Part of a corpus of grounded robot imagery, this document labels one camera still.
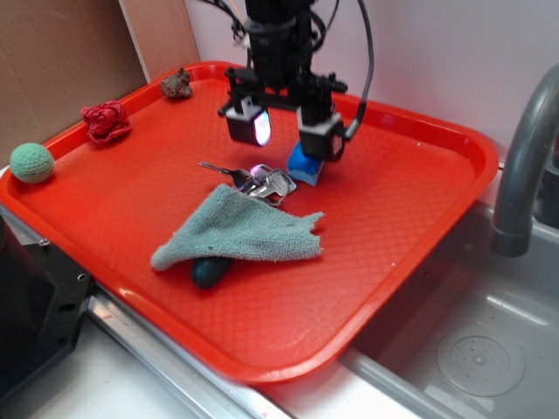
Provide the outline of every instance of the sink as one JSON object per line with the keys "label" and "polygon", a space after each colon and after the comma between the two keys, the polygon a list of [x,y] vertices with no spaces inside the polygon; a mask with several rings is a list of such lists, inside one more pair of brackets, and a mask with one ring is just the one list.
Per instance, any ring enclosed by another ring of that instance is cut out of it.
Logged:
{"label": "sink", "polygon": [[504,258],[491,215],[476,203],[351,350],[444,417],[559,417],[559,234],[535,223],[528,253]]}

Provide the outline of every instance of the green ball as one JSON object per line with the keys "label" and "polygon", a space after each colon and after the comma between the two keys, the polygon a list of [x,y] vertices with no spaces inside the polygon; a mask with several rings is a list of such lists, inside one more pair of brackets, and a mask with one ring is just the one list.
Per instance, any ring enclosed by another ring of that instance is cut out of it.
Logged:
{"label": "green ball", "polygon": [[22,182],[40,183],[52,174],[54,158],[51,152],[40,144],[22,144],[11,153],[10,169]]}

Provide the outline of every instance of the orange tray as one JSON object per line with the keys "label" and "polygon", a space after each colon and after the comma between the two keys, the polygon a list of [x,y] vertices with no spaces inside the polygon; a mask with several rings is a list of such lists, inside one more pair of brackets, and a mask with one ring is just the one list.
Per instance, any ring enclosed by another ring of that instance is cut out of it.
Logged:
{"label": "orange tray", "polygon": [[[106,145],[83,123],[45,145],[56,159],[39,185],[0,179],[0,202],[86,267],[96,281],[217,371],[247,383],[285,381],[333,360],[459,220],[497,171],[497,154],[470,129],[375,102],[345,155],[316,187],[299,182],[282,209],[323,211],[322,254],[299,262],[235,261],[198,290],[191,261],[150,267],[192,212],[229,180],[200,168],[285,168],[295,113],[271,110],[264,148],[230,140],[217,110],[227,63],[187,67],[194,94],[168,100],[158,81],[121,102],[133,126]],[[350,120],[358,99],[335,96]]]}

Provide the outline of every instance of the green cloth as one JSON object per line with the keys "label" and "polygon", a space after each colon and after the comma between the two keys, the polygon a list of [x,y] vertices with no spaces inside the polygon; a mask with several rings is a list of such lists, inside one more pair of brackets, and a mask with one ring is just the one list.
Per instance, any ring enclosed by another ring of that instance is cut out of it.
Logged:
{"label": "green cloth", "polygon": [[219,185],[153,257],[154,269],[208,256],[285,261],[314,258],[320,238],[310,233],[323,216],[292,216]]}

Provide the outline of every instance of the metal key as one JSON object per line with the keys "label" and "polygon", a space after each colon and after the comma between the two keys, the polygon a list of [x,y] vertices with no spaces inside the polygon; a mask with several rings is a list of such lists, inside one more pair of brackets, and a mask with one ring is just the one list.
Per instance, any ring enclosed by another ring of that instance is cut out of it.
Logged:
{"label": "metal key", "polygon": [[[269,205],[280,205],[288,194],[297,189],[291,176],[278,168],[272,170],[265,165],[258,165],[251,169],[251,173],[260,180],[261,185],[247,195],[263,199]],[[274,195],[280,196],[280,199],[273,199]]]}
{"label": "metal key", "polygon": [[208,168],[210,170],[215,170],[216,172],[221,173],[222,175],[228,175],[233,180],[233,185],[235,188],[239,190],[245,189],[246,186],[251,184],[251,181],[254,176],[248,170],[244,170],[242,168],[238,168],[236,170],[229,170],[228,168],[220,168],[218,166],[214,166],[213,164],[209,164],[206,161],[200,161],[200,166],[203,168]]}

